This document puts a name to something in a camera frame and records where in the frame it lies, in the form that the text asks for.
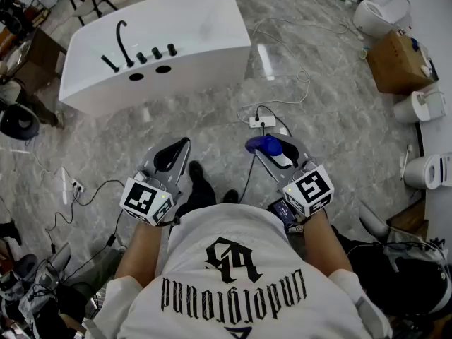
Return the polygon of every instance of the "white bathtub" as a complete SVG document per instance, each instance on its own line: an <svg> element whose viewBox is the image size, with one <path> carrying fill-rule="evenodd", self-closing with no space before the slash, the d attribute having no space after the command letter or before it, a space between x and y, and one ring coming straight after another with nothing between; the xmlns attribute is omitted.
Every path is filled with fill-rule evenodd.
<svg viewBox="0 0 452 339"><path fill-rule="evenodd" d="M134 62L130 68L116 39L121 20L127 23L121 27L121 40ZM167 51L170 43L177 50L176 56ZM153 47L160 50L160 60L153 56ZM142 1L74 34L59 100L97 117L156 97L240 82L250 47L235 0ZM136 58L139 52L147 58L145 64ZM101 60L102 55L119 67L117 73ZM161 66L171 70L158 73ZM131 80L133 74L141 79Z"/></svg>

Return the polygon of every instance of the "gray marble tile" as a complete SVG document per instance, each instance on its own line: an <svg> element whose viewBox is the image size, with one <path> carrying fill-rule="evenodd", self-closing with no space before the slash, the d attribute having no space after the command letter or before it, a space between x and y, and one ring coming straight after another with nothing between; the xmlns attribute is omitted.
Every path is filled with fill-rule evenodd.
<svg viewBox="0 0 452 339"><path fill-rule="evenodd" d="M142 0L111 1L122 8ZM317 1L355 30L351 26L353 11L342 2ZM336 31L343 29L312 0L237 0L237 4L250 28L264 18L276 17L296 20L300 25L315 23ZM101 11L111 13L104 4ZM81 28L72 14L69 0L61 0L42 25L64 47ZM84 18L86 23L96 19L95 13ZM399 124L393 118L392 106L399 98L379 93L368 64L358 57L360 49L373 42L367 38L359 41L352 31L336 34L277 20L265 21L259 30L286 43L311 79L303 103L268 103L268 107L328 170L336 190L335 199L327 207L330 221L350 239L370 240L359 222L358 200L366 201L382 218L407 207L415 191L400 181L400 157L409 143L415 148L410 159L419 155L413 126ZM243 83L159 100L149 97L142 105L105 117L94 119L59 103L59 80L39 91L38 96L49 109L64 113L65 129L43 126L29 146L0 136L0 196L24 241L22 247L11 244L16 258L30 252L40 258L50 254L44 228L53 225L55 212L66 218L71 212L72 193L65 191L62 179L73 177L82 182L86 192L81 201L86 202L105 180L125 182L146 150L165 136L191 139L190 158L204 166L218 201L228 189L242 193L252 159L244 144L261 131L241 123L237 109L269 100L296 102L307 90L307 84L296 77L299 63L285 47L259 33L251 41L247 79ZM241 117L247 120L254 116L256 108L254 105L243 109ZM265 109L259 112L270 114ZM278 132L281 126L278 122L266 131ZM70 177L63 173L62 165ZM50 173L43 174L43 168ZM183 203L191 191L186 174L179 187L184 192L180 200ZM257 160L243 203L266 208L280 198L275 187ZM108 184L89 206L74 206L71 225L57 218L57 228L51 235L57 246L71 244L73 259L69 271L105 245L114 231L120 195L117 184ZM9 220L1 202L0 217L2 222ZM136 223L122 217L115 246L120 242L128 244ZM162 239L159 268L165 262L166 247L167 232Z"/></svg>

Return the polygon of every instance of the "cardboard box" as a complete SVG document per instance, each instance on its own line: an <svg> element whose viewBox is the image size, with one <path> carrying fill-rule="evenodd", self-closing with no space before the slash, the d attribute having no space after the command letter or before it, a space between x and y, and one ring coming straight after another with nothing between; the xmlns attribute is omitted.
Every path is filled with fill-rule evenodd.
<svg viewBox="0 0 452 339"><path fill-rule="evenodd" d="M389 32L374 45L367 55L379 92L409 95L434 83L426 77L421 65L425 65L420 50L412 48L410 37Z"/></svg>

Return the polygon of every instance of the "blue handle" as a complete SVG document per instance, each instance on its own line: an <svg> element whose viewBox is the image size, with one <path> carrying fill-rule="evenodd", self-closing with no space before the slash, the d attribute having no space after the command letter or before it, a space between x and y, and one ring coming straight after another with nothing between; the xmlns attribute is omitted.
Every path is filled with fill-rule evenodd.
<svg viewBox="0 0 452 339"><path fill-rule="evenodd" d="M250 153L255 153L256 149L271 156L279 156L283 153L283 147L278 139L272 136L260 136L249 139L245 143L245 148Z"/></svg>

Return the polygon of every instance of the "black shoe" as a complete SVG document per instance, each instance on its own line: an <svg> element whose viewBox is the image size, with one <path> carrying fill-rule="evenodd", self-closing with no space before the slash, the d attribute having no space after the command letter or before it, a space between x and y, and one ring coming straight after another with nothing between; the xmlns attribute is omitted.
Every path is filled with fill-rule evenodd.
<svg viewBox="0 0 452 339"><path fill-rule="evenodd" d="M221 203L238 203L239 202L239 193L234 189L230 189L226 192L225 197L223 197Z"/></svg>
<svg viewBox="0 0 452 339"><path fill-rule="evenodd" d="M189 163L189 176L192 182L204 179L203 167L198 161L191 161Z"/></svg>
<svg viewBox="0 0 452 339"><path fill-rule="evenodd" d="M22 246L22 240L20 239L19 231L17 230L16 224L14 221L9 223L11 225L9 229L9 237L15 239L17 241L17 245Z"/></svg>

